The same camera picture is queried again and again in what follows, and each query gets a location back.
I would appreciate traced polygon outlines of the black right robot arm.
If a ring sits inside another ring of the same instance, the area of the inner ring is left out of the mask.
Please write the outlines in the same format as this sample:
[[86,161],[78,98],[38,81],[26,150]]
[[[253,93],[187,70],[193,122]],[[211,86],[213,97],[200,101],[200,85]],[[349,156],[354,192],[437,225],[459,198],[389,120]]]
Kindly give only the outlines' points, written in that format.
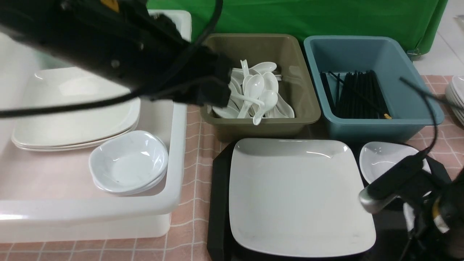
[[463,171],[413,216],[408,261],[462,261]]

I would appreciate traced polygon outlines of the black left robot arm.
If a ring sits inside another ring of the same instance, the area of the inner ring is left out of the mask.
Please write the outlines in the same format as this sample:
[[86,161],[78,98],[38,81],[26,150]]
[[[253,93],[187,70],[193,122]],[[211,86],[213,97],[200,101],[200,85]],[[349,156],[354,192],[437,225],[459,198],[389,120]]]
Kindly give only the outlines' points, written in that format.
[[224,107],[232,62],[204,45],[222,8],[216,0],[190,41],[141,0],[2,0],[1,32],[126,87],[132,97]]

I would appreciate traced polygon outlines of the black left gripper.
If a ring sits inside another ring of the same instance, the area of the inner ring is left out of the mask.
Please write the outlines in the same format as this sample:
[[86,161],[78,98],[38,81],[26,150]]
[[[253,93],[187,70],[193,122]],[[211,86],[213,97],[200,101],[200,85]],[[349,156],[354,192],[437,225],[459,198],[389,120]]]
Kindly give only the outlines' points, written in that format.
[[192,58],[174,77],[176,103],[226,107],[230,99],[232,61],[223,53],[202,54]]

